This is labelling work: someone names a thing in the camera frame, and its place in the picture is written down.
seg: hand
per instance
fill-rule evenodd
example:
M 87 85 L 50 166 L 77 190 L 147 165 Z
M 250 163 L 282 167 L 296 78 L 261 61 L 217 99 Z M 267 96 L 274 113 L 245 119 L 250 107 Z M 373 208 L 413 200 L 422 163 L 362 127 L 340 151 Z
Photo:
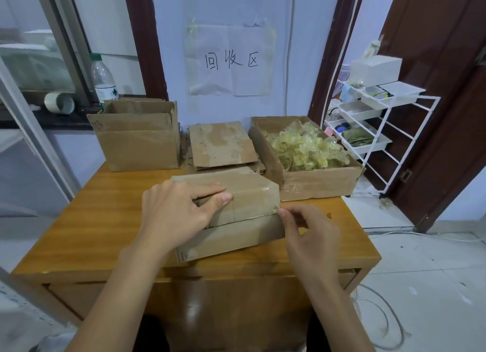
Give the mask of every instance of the hand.
M 142 224 L 136 241 L 161 260 L 169 251 L 204 229 L 213 215 L 233 198 L 218 184 L 167 180 L 142 196 Z M 213 195 L 201 207 L 192 200 Z
M 312 205 L 290 204 L 278 214 L 285 227 L 290 264 L 307 292 L 315 287 L 339 287 L 339 228 Z M 301 235 L 299 227 L 308 230 Z

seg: left hand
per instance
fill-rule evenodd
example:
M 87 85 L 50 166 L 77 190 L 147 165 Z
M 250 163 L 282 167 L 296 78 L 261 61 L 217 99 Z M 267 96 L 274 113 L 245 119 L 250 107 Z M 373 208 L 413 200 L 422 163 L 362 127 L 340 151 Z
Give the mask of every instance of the left hand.
M 189 184 L 167 180 L 142 196 L 142 224 L 135 242 L 159 261 L 204 229 L 233 195 L 218 184 Z M 201 207 L 194 199 L 214 195 Z

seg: right hand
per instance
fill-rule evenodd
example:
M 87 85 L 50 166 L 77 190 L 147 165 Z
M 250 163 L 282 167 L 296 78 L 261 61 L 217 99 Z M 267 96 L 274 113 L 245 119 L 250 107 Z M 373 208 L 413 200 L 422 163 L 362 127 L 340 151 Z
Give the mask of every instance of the right hand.
M 315 287 L 338 287 L 337 251 L 339 228 L 312 205 L 290 204 L 279 209 L 285 227 L 285 246 L 290 264 L 310 292 Z M 307 228 L 304 234 L 299 227 Z

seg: dark countertop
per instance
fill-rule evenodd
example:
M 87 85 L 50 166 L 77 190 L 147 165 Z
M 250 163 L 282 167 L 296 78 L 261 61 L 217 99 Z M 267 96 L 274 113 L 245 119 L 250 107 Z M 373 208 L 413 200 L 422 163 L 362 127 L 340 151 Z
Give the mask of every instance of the dark countertop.
M 69 115 L 53 114 L 48 110 L 42 109 L 34 111 L 42 129 L 62 129 L 62 130 L 93 130 L 89 124 L 87 114 L 95 114 L 99 108 L 89 108 L 74 112 Z M 12 118 L 8 110 L 0 110 L 0 129 L 18 128 L 17 123 Z

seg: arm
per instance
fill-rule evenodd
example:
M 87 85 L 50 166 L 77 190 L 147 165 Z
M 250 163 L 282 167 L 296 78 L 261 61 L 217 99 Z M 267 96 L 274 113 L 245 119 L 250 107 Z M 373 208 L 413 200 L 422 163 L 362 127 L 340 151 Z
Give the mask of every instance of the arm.
M 333 352 L 368 352 L 371 343 L 353 304 L 339 285 L 339 228 L 311 205 L 291 204 L 278 214 L 290 263 L 311 300 Z M 298 228 L 307 228 L 303 235 Z
M 167 180 L 144 192 L 142 224 L 66 352 L 131 351 L 152 284 L 167 254 L 205 228 L 232 196 L 213 185 Z M 193 199 L 214 195 L 201 207 Z

